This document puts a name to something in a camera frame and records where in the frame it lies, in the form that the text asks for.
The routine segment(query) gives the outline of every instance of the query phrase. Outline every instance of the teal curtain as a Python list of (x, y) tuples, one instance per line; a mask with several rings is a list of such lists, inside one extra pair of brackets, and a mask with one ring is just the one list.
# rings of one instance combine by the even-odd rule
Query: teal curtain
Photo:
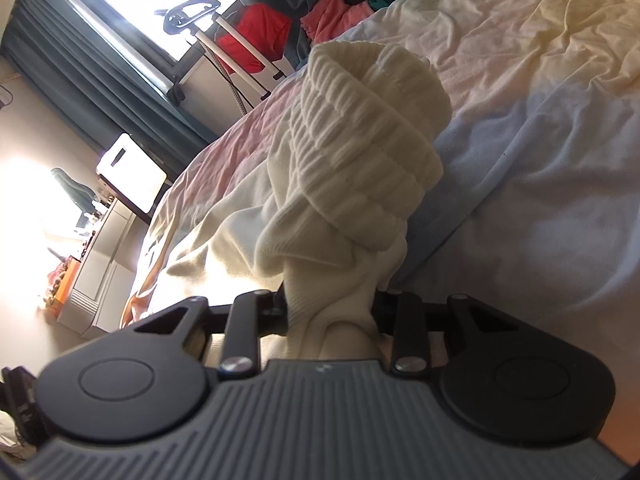
[(175, 178), (218, 138), (151, 86), (68, 0), (16, 0), (0, 53), (99, 154), (126, 132)]

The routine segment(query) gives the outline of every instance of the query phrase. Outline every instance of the pink clothing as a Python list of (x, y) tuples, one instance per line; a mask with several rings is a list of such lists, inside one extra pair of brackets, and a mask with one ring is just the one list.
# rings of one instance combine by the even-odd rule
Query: pink clothing
[(344, 0), (318, 0), (311, 12), (300, 18), (300, 25), (314, 43), (337, 38), (346, 30), (373, 14), (367, 2), (356, 6)]

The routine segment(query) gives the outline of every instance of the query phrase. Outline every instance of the bedsheet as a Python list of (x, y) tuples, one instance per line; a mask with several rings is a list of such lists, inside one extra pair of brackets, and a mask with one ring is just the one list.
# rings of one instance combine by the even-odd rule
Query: bedsheet
[[(428, 57), (455, 112), (435, 143), (444, 177), (409, 220), (396, 282), (425, 300), (468, 292), (599, 355), (618, 388), (603, 439), (630, 461), (640, 458), (638, 38), (640, 0), (398, 0), (341, 37)], [(164, 251), (158, 270), (175, 245), (167, 233), (180, 238), (264, 160), (300, 77), (186, 171), (214, 194), (178, 181), (171, 227), (154, 220), (148, 238)], [(141, 261), (136, 283), (152, 275), (141, 296), (162, 279), (148, 268)]]

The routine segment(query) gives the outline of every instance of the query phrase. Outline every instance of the red bag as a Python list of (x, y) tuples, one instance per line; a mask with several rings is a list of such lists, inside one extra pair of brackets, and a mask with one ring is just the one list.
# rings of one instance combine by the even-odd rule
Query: red bag
[[(238, 10), (238, 12), (242, 14), (240, 19), (236, 20), (237, 24), (232, 23), (233, 28), (269, 61), (282, 59), (291, 28), (291, 19), (266, 4), (253, 4)], [(255, 59), (236, 38), (222, 27), (220, 27), (220, 31), (224, 32), (224, 36), (216, 37), (216, 43), (238, 65), (249, 74), (258, 73), (264, 69), (264, 65)], [(229, 74), (234, 73), (231, 67), (224, 62), (222, 63)]]

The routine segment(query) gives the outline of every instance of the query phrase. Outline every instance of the ridged rubber surface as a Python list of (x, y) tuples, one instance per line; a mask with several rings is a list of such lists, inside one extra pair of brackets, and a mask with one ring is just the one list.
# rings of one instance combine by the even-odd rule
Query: ridged rubber surface
[(275, 361), (223, 383), (200, 413), (146, 444), (57, 440), (21, 469), (47, 480), (616, 480), (626, 466), (596, 441), (517, 449), (451, 420), (424, 384), (377, 362)]

